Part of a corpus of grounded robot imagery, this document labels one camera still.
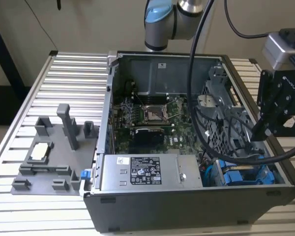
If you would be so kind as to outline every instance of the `sticker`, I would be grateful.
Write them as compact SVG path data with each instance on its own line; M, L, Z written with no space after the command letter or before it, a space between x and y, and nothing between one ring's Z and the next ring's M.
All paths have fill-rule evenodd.
M166 63L159 63L158 68L159 69L166 69Z
M129 157L118 157L117 165L129 165L130 158Z
M159 157L131 157L130 182L137 184L162 184Z

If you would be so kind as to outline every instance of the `blue latch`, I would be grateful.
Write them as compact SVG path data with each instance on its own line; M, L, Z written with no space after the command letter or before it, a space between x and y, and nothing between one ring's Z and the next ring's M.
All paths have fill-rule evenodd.
M81 171L81 179L90 180L90 177L91 177L91 171L88 171L88 170Z

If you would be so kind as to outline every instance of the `motherboard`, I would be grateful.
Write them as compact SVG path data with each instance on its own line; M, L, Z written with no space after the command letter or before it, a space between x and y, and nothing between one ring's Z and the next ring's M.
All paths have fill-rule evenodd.
M116 154L201 152L185 95L132 95L114 105Z

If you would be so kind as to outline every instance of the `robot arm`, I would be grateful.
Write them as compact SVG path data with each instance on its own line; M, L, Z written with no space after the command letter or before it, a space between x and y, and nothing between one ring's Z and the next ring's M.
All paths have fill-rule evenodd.
M202 0L151 0L145 14L145 45L163 51L169 39L191 39L203 12Z

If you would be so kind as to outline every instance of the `power cord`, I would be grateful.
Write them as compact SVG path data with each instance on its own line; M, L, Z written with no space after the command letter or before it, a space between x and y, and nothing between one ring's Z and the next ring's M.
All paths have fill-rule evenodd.
M146 28L146 17L147 17L148 4L149 4L149 0L147 0L146 7L144 9L144 28Z
M254 39L254 38L265 38L269 35L269 33L261 33L261 34L255 34L255 35L246 35L246 34L240 33L235 28L235 26L233 25L233 23L230 19L230 15L228 13L228 8L227 8L227 0L224 0L224 10L225 10L225 15L226 15L226 19L227 19L228 24L230 25L230 27L232 28L234 33L237 34L239 37L245 38L245 39Z
M29 6L30 10L32 11L34 17L36 18L37 22L39 23L40 27L42 28L42 30L45 32L45 34L47 35L47 37L50 39L50 41L52 42L52 44L54 45L54 47L56 48L56 50L58 51L57 46L55 45L55 43L53 42L53 40L51 39L51 37L49 36L49 34L45 31L45 29L43 28L43 26L41 25L38 17L36 16L35 12L33 11L33 9L31 8L31 6L29 5L27 0L24 0L24 2Z
M262 159L256 158L255 160L252 160L249 158L232 158L230 156L222 155L222 154L216 152L214 149L212 149L210 147L210 145L207 144L205 138L202 136L201 131L200 131L199 127L197 126L196 112L193 109L192 95L191 95L191 82L192 82L193 62L194 62L194 57L195 57L200 33L203 29L204 23L206 21L206 18L209 14L209 11L210 11L213 3L214 3L214 0L209 0L207 2L206 8L203 11L203 15L200 19L197 31L196 31L195 36L193 38L191 51L190 51L190 57L189 57L188 71L187 71L187 104L188 104L188 109L190 112L190 117L192 120L193 127L195 129L195 132L196 132L200 142L205 147L206 151L208 153L210 153L212 156L214 156L215 158L218 158L223 161L230 162L230 163L240 164L240 165L263 165L263 164L269 164L269 163L283 161L283 160L288 159L292 156L295 156L295 147L294 147L293 149L285 152L284 154L281 154L278 156L262 158Z

